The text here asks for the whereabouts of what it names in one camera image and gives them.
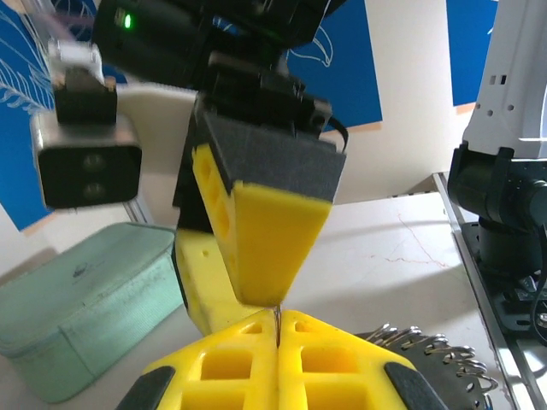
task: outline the metal spring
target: metal spring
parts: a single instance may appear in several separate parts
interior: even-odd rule
[[[391,327],[390,324],[385,324],[367,336],[366,340],[383,348],[389,348],[394,343],[397,343],[402,350],[422,347],[424,353],[427,355],[443,354],[444,363],[459,366],[456,371],[458,377],[465,375],[478,379],[480,392],[485,396],[485,410],[493,409],[491,398],[487,393],[496,389],[498,382],[494,378],[486,376],[486,365],[474,359],[474,348],[469,346],[450,346],[449,340],[445,335],[425,336],[417,326],[398,330],[396,327]]]

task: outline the green indicator light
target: green indicator light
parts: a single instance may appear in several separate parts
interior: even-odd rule
[[[131,16],[126,15],[126,18],[123,20],[123,26],[125,28],[131,28],[131,25],[132,25]]]

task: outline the mint green box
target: mint green box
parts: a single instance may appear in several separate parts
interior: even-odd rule
[[[174,232],[109,226],[0,288],[0,354],[49,403],[78,394],[182,303]]]

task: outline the white table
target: white table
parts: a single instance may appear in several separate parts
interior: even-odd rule
[[[500,382],[495,409],[512,408],[437,193],[335,207],[285,308],[352,333],[385,322],[444,333],[450,344],[476,348]],[[90,388],[50,407],[0,358],[0,409],[113,409],[148,363],[199,337],[181,308]]]

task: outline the box lid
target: box lid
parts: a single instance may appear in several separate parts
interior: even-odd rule
[[[109,297],[166,251],[174,232],[109,226],[52,261],[0,287],[0,353],[24,353],[53,337],[81,309]]]

